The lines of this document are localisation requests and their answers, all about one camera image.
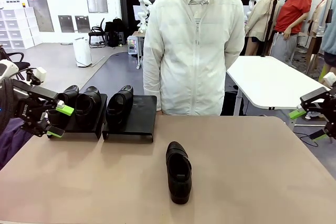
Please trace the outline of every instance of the hand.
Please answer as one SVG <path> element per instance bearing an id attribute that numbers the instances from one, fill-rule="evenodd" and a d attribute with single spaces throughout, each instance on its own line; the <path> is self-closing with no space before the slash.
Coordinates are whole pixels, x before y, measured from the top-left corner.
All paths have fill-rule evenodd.
<path id="1" fill-rule="evenodd" d="M 292 32 L 292 28 L 287 27 L 287 29 L 283 32 L 283 39 L 284 40 L 289 39 L 291 32 Z"/>

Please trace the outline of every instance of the office chair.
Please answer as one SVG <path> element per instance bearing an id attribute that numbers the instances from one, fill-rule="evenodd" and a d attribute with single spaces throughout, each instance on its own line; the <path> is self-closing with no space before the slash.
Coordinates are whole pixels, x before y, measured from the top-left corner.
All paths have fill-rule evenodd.
<path id="1" fill-rule="evenodd" d="M 13 55 L 21 55 L 21 59 L 18 62 L 13 62 L 10 57 Z M 13 62 L 18 68 L 19 70 L 23 70 L 26 68 L 30 67 L 30 63 L 28 62 L 23 62 L 23 58 L 24 58 L 24 54 L 22 52 L 11 52 L 11 53 L 6 53 L 5 49 L 2 47 L 2 45 L 0 44 L 0 60 L 9 60 L 11 62 Z M 21 80 L 25 80 L 25 78 L 23 77 L 23 75 L 21 73 L 16 75 L 16 78 L 19 79 L 19 77 L 21 78 Z"/>
<path id="2" fill-rule="evenodd" d="M 104 20 L 105 20 L 105 18 L 103 18 L 103 20 L 101 21 L 100 27 L 93 26 L 91 28 L 91 32 L 89 33 L 89 45 L 90 45 L 90 48 L 101 48 L 101 47 L 105 47 L 106 46 L 105 31 L 102 28 Z M 92 45 L 91 44 L 91 37 L 102 37 L 103 41 L 100 41 L 97 45 Z"/>

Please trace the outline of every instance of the black leather loafer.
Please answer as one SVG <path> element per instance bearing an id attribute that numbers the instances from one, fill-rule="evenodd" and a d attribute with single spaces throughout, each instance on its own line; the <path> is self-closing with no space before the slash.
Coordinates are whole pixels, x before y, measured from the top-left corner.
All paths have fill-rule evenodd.
<path id="1" fill-rule="evenodd" d="M 133 87 L 127 85 L 116 93 L 107 106 L 106 121 L 110 130 L 119 129 L 126 121 L 133 106 Z"/>
<path id="2" fill-rule="evenodd" d="M 181 144 L 171 142 L 166 152 L 168 186 L 172 201 L 183 205 L 189 200 L 192 187 L 191 163 Z"/>
<path id="3" fill-rule="evenodd" d="M 101 96 L 96 87 L 88 87 L 77 97 L 75 105 L 76 122 L 80 127 L 92 127 L 101 107 Z"/>
<path id="4" fill-rule="evenodd" d="M 78 86 L 72 85 L 68 87 L 63 93 L 58 94 L 57 98 L 64 101 L 65 105 L 74 108 L 78 93 Z M 56 110 L 49 110 L 48 119 L 52 126 L 64 129 L 70 120 L 70 116 L 64 115 L 63 113 L 60 113 Z"/>

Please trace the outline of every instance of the white box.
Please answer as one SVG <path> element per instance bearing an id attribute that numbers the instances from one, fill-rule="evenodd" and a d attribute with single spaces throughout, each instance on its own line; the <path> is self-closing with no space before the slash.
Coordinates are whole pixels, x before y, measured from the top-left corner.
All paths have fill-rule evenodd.
<path id="1" fill-rule="evenodd" d="M 5 20 L 5 24 L 8 30 L 29 28 L 27 18 L 17 20 Z"/>
<path id="2" fill-rule="evenodd" d="M 10 39 L 25 39 L 30 38 L 32 36 L 29 28 L 22 30 L 9 30 L 8 35 Z"/>
<path id="3" fill-rule="evenodd" d="M 8 33 L 7 31 L 0 31 L 0 40 L 8 39 Z"/>
<path id="4" fill-rule="evenodd" d="M 20 40 L 10 40 L 13 49 L 27 49 L 34 46 L 33 38 L 26 38 Z"/>
<path id="5" fill-rule="evenodd" d="M 35 27 L 30 27 L 30 32 L 33 37 L 35 36 L 40 36 L 40 30 L 38 29 L 37 26 Z"/>
<path id="6" fill-rule="evenodd" d="M 2 10 L 2 14 L 4 19 L 26 18 L 26 13 L 23 8 Z"/>
<path id="7" fill-rule="evenodd" d="M 0 20 L 0 30 L 6 30 L 5 22 Z"/>
<path id="8" fill-rule="evenodd" d="M 37 26 L 36 17 L 27 18 L 29 27 Z"/>
<path id="9" fill-rule="evenodd" d="M 33 40 L 34 40 L 34 45 L 35 46 L 42 44 L 41 36 L 35 36 L 35 37 L 33 37 Z"/>
<path id="10" fill-rule="evenodd" d="M 35 17 L 35 12 L 34 12 L 34 8 L 33 7 L 26 7 L 26 8 L 24 8 L 24 10 L 25 10 L 27 18 Z"/>
<path id="11" fill-rule="evenodd" d="M 12 44 L 9 40 L 0 40 L 0 45 L 2 45 L 3 48 L 5 49 L 11 49 Z"/>

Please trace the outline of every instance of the man in white jacket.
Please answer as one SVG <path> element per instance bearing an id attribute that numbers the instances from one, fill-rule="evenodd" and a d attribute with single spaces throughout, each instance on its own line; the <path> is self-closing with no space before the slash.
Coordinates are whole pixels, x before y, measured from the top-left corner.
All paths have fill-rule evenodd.
<path id="1" fill-rule="evenodd" d="M 244 47 L 241 0 L 156 0 L 143 53 L 144 92 L 168 115 L 220 115 L 226 70 Z"/>

